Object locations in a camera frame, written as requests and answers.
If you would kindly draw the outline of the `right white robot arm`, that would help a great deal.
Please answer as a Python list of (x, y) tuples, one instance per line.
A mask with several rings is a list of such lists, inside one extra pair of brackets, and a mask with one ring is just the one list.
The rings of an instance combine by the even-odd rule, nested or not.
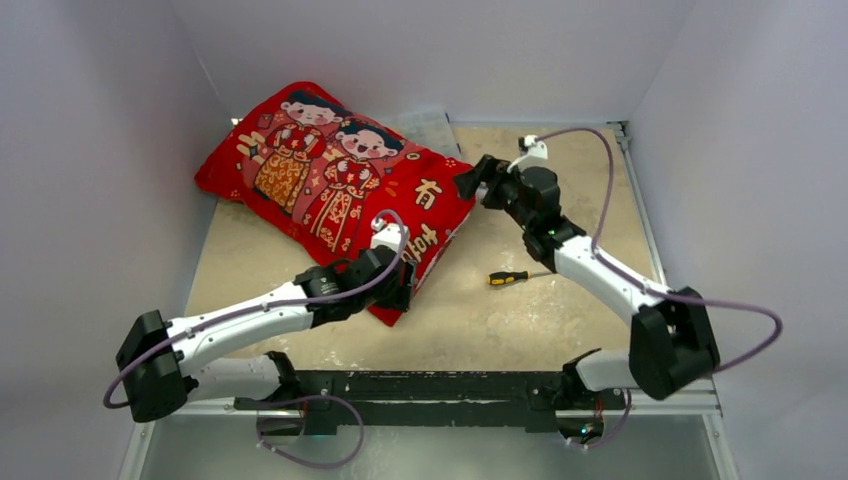
[(538, 166), (516, 172), (486, 155), (454, 183), (464, 200), (484, 186), (482, 205), (516, 222), (534, 260), (580, 285), (629, 327), (626, 349), (593, 350), (564, 365), (561, 392), (569, 404), (584, 407), (607, 389), (637, 389), (664, 400), (719, 366), (701, 295), (689, 287), (674, 291), (606, 257), (563, 215), (554, 172)]

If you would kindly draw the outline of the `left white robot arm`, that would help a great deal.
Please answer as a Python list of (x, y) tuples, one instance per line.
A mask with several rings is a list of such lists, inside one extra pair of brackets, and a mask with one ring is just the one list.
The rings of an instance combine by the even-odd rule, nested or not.
[(266, 294), (217, 311), (172, 320), (146, 312), (116, 353), (118, 374), (102, 404), (129, 409), (137, 423), (164, 418), (202, 394), (204, 368), (236, 350), (345, 321), (371, 306), (407, 311), (417, 267), (378, 246), (354, 260), (312, 266)]

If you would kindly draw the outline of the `red printed pillowcase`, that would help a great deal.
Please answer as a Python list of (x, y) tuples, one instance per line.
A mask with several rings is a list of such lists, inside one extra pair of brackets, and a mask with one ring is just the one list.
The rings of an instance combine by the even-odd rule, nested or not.
[(194, 180), (246, 205), (322, 265), (355, 258), (370, 244), (375, 215), (393, 210), (421, 287), (473, 208), (454, 183), (470, 169), (300, 81), (242, 118)]

